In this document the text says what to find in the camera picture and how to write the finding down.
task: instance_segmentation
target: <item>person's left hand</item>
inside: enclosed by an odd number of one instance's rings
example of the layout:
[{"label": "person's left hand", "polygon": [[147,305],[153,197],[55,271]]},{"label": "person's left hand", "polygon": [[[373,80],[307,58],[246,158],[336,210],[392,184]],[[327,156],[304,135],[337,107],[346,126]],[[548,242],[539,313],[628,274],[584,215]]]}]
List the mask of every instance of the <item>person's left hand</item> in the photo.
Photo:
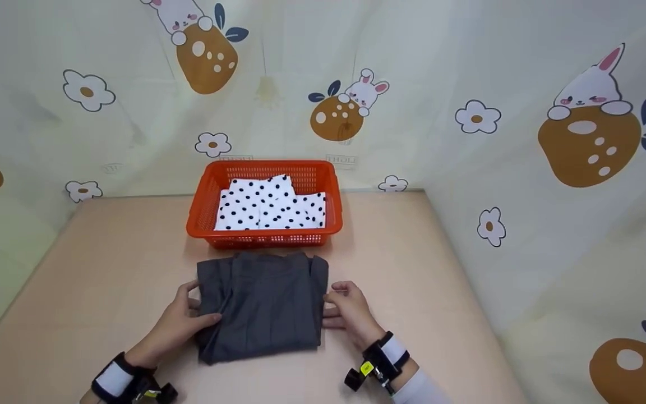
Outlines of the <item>person's left hand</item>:
[{"label": "person's left hand", "polygon": [[197,309],[201,302],[191,299],[188,294],[198,286],[198,281],[190,281],[179,286],[174,301],[166,307],[151,332],[126,352],[125,358],[128,363],[153,369],[159,365],[159,361],[166,353],[183,345],[198,330],[215,325],[221,320],[220,314],[197,316]]}]

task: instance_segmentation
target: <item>person's right hand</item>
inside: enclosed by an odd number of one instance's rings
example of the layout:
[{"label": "person's right hand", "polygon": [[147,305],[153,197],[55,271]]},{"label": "person's right hand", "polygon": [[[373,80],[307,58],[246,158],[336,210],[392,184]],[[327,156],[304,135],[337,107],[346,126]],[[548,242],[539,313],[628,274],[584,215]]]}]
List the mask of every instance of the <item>person's right hand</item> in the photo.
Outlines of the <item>person's right hand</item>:
[{"label": "person's right hand", "polygon": [[334,304],[323,311],[323,327],[341,328],[361,352],[385,336],[385,330],[370,314],[366,297],[351,281],[335,282],[323,300]]}]

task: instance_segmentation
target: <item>hand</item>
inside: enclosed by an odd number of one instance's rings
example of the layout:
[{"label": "hand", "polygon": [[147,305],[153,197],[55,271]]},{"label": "hand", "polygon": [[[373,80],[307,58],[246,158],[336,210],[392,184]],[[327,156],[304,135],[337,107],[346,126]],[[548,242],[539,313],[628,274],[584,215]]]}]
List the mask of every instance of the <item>hand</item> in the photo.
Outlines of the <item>hand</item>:
[{"label": "hand", "polygon": [[126,352],[125,358],[133,366],[153,369],[161,358],[171,350],[187,342],[198,330],[216,324],[220,314],[198,316],[196,299],[188,294],[198,287],[198,281],[190,281],[179,286],[174,301],[166,307],[164,314],[141,342]]},{"label": "hand", "polygon": [[351,281],[335,282],[323,300],[335,307],[323,311],[323,327],[341,328],[361,352],[385,336],[385,330],[370,314],[366,297]]}]

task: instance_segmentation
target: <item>white velcro band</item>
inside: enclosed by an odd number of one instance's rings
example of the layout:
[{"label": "white velcro band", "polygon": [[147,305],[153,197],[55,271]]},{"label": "white velcro band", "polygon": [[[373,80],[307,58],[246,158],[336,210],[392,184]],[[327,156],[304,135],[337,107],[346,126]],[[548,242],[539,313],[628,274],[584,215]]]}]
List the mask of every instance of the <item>white velcro band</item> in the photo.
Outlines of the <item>white velcro band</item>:
[{"label": "white velcro band", "polygon": [[388,340],[388,342],[385,343],[385,345],[382,346],[382,353],[385,354],[387,360],[389,360],[390,363],[395,365],[395,363],[403,357],[403,354],[405,353],[405,347],[403,347],[402,343],[400,343],[398,339],[393,336],[390,340]]},{"label": "white velcro band", "polygon": [[123,371],[120,366],[113,362],[96,379],[96,382],[111,396],[118,397],[121,396],[132,380],[133,376]]}]

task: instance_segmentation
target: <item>basket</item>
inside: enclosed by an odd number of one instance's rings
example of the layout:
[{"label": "basket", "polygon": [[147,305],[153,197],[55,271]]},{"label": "basket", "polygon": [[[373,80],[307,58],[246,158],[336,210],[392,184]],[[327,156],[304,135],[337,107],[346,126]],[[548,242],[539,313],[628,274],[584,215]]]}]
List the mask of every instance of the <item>basket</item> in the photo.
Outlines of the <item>basket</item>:
[{"label": "basket", "polygon": [[[326,192],[323,228],[216,231],[219,195],[234,178],[264,180],[288,174],[297,195]],[[220,160],[208,164],[193,197],[186,231],[219,250],[321,246],[343,228],[343,207],[333,164],[317,159]]]}]

